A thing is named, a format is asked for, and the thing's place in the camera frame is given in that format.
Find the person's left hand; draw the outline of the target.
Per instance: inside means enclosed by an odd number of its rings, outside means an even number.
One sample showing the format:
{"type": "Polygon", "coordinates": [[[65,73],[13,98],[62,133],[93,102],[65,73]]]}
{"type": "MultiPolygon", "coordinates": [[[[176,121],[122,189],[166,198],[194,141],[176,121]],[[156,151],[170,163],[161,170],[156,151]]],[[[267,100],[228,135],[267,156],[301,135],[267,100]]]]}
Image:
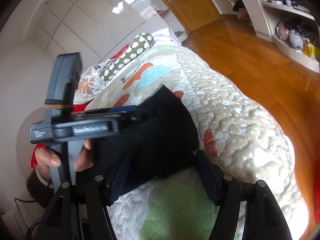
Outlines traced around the person's left hand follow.
{"type": "MultiPolygon", "coordinates": [[[[85,140],[84,146],[82,148],[82,151],[80,152],[78,158],[74,162],[74,169],[76,172],[82,172],[86,169],[89,169],[93,166],[93,151],[92,151],[92,140],[85,140]]],[[[50,150],[50,155],[46,155],[46,157],[50,157],[50,159],[42,159],[42,162],[40,165],[38,165],[38,170],[42,178],[46,182],[50,182],[50,167],[60,167],[61,166],[61,160],[58,157],[58,155],[50,150]]]]}

